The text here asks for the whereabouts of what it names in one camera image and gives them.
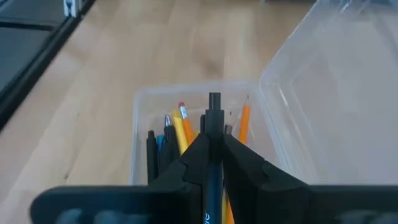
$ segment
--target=plastic container lid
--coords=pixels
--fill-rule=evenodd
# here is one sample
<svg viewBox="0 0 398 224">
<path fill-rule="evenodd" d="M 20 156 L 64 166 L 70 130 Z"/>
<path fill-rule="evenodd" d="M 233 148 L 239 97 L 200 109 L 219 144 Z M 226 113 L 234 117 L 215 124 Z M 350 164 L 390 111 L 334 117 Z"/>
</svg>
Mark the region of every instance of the plastic container lid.
<svg viewBox="0 0 398 224">
<path fill-rule="evenodd" d="M 264 71 L 276 150 L 310 184 L 398 183 L 398 10 L 317 2 Z"/>
</svg>

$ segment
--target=wooden surface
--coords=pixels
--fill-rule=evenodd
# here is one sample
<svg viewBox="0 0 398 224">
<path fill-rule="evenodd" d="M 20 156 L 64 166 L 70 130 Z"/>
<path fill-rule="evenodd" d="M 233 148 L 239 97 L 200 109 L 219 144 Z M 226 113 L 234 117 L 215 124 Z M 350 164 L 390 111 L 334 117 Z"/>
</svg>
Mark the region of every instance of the wooden surface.
<svg viewBox="0 0 398 224">
<path fill-rule="evenodd" d="M 0 135 L 0 221 L 41 191 L 127 184 L 134 93 L 258 79 L 310 4 L 97 0 Z"/>
</svg>

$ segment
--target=black device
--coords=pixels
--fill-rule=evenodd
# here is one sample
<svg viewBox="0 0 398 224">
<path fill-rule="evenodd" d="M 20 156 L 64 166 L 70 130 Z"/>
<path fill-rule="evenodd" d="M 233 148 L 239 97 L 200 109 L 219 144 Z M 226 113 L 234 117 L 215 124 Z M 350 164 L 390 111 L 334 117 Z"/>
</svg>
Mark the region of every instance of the black device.
<svg viewBox="0 0 398 224">
<path fill-rule="evenodd" d="M 215 153 L 223 161 L 237 224 L 398 222 L 398 186 L 308 185 L 230 134 L 221 136 L 217 148 L 211 145 L 211 138 L 199 134 L 185 153 L 147 186 L 50 189 L 32 202 L 32 221 L 206 223 L 208 164 Z"/>
</svg>

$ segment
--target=orange pencil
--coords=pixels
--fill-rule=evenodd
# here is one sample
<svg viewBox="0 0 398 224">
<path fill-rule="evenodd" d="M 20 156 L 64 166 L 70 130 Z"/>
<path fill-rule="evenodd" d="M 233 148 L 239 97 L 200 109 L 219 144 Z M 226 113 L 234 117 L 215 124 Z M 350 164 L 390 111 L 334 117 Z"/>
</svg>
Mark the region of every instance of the orange pencil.
<svg viewBox="0 0 398 224">
<path fill-rule="evenodd" d="M 185 137 L 187 137 L 187 142 L 188 142 L 188 146 L 189 146 L 189 145 L 191 145 L 191 143 L 194 140 L 194 133 L 193 133 L 192 125 L 188 119 L 188 113 L 187 113 L 187 109 L 185 107 L 185 103 L 180 102 L 178 104 L 178 108 L 180 108 L 182 124 L 184 126 L 184 131 L 185 131 Z"/>
<path fill-rule="evenodd" d="M 249 96 L 246 97 L 246 101 L 244 102 L 242 109 L 242 119 L 241 119 L 241 128 L 239 130 L 239 141 L 242 144 L 248 143 L 248 131 L 249 131 L 249 119 L 250 119 L 250 105 L 249 105 Z M 233 224 L 234 217 L 232 214 L 231 204 L 228 201 L 226 206 L 226 224 Z"/>
</svg>

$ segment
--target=clear plastic container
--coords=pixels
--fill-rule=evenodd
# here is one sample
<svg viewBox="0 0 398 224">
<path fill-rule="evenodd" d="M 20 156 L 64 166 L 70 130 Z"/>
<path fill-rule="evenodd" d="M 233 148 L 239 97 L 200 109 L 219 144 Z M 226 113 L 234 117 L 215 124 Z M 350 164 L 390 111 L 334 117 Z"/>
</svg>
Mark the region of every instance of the clear plastic container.
<svg viewBox="0 0 398 224">
<path fill-rule="evenodd" d="M 161 133 L 164 114 L 179 101 L 199 129 L 208 93 L 219 91 L 226 121 L 235 125 L 249 95 L 248 146 L 297 178 L 309 184 L 397 184 L 397 43 L 393 4 L 317 2 L 259 83 L 141 91 L 134 100 L 131 183 L 146 183 L 147 131 Z"/>
</svg>

